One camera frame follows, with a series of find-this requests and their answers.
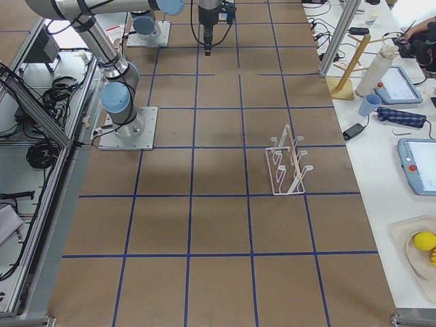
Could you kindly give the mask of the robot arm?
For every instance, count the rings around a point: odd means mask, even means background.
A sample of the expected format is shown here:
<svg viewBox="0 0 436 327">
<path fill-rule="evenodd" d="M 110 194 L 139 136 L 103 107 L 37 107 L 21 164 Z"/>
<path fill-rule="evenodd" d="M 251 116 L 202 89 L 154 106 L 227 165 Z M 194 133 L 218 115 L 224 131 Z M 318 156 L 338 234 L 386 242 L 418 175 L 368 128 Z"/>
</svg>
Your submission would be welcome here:
<svg viewBox="0 0 436 327">
<path fill-rule="evenodd" d="M 138 70 L 119 54 L 95 17 L 131 12 L 136 33 L 150 35 L 156 27 L 153 13 L 177 15 L 184 8 L 184 1 L 28 1 L 27 5 L 43 18 L 70 23 L 104 71 L 108 83 L 101 91 L 101 102 L 112 120 L 114 134 L 121 140 L 138 139 L 146 123 L 134 105 Z"/>
<path fill-rule="evenodd" d="M 159 24 L 152 10 L 130 12 L 132 28 L 141 40 L 156 40 L 161 35 Z"/>
</svg>

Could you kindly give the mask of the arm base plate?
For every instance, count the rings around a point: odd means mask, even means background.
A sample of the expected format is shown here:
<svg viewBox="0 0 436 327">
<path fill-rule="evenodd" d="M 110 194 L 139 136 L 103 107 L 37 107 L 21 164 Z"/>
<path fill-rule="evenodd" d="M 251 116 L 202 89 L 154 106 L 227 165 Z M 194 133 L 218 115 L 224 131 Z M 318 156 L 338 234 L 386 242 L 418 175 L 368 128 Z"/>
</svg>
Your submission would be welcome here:
<svg viewBox="0 0 436 327">
<path fill-rule="evenodd" d="M 136 119 L 122 126 L 116 132 L 99 139 L 99 149 L 103 151 L 151 151 L 154 145 L 158 107 L 140 107 Z"/>
<path fill-rule="evenodd" d="M 153 27 L 150 34 L 143 34 L 143 29 L 138 23 L 133 23 L 127 38 L 127 47 L 130 48 L 166 48 L 170 35 L 170 21 L 153 21 L 149 24 Z"/>
</svg>

